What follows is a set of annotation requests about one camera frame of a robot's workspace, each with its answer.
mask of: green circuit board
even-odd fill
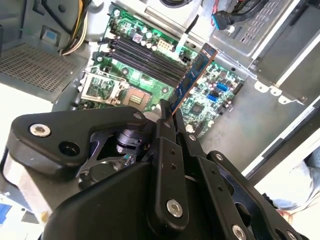
[[[126,37],[143,48],[153,47],[152,52],[185,68],[197,56],[192,49],[184,47],[177,58],[173,54],[178,43],[176,40],[118,7],[111,13],[106,35],[109,32]],[[174,90],[172,86],[110,56],[102,56],[99,61],[96,59],[95,66],[99,70],[93,70],[94,73],[107,74],[101,76],[103,80],[100,81],[96,75],[92,78],[85,91],[86,95],[79,104],[79,110],[133,106],[142,112],[152,111],[160,99],[168,100]],[[218,116],[233,109],[232,98],[243,83],[244,80],[234,72],[213,62],[180,107],[186,130],[198,138],[203,136]]]
[[[130,38],[134,42],[141,44],[144,48],[152,49],[157,55],[174,60],[176,64],[181,66],[188,65],[197,56],[195,51],[184,46],[182,47],[181,54],[185,57],[177,58],[174,50],[178,41],[136,19],[125,9],[119,7],[115,8],[111,13],[106,34],[108,32],[114,33],[117,36]]]

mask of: blue usb port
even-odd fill
[[[208,95],[207,98],[208,98],[209,100],[211,100],[212,102],[214,102],[214,103],[218,100],[217,97],[212,96],[212,95]]]

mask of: yellow wire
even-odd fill
[[[75,50],[77,50],[81,46],[81,44],[84,42],[84,40],[86,38],[87,28],[88,28],[88,13],[86,13],[86,15],[85,15],[83,30],[82,30],[82,35],[80,37],[80,40],[72,49],[63,53],[62,56],[69,55],[69,54],[73,53]]]
[[[81,16],[82,8],[83,8],[83,2],[82,2],[82,0],[79,0],[78,18],[76,19],[75,31],[72,34],[72,38],[75,37],[75,34],[77,32],[77,29],[78,29],[78,26],[79,26],[79,22],[80,22],[80,16]]]

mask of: metal mesh vent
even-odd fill
[[[62,57],[51,55],[27,43],[4,50],[0,57],[0,73],[51,93],[75,69],[74,64]]]

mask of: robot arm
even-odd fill
[[[45,224],[43,240],[302,239],[221,152],[204,154],[179,109],[161,100],[160,112],[14,120],[2,173]],[[105,162],[121,158],[109,176]]]

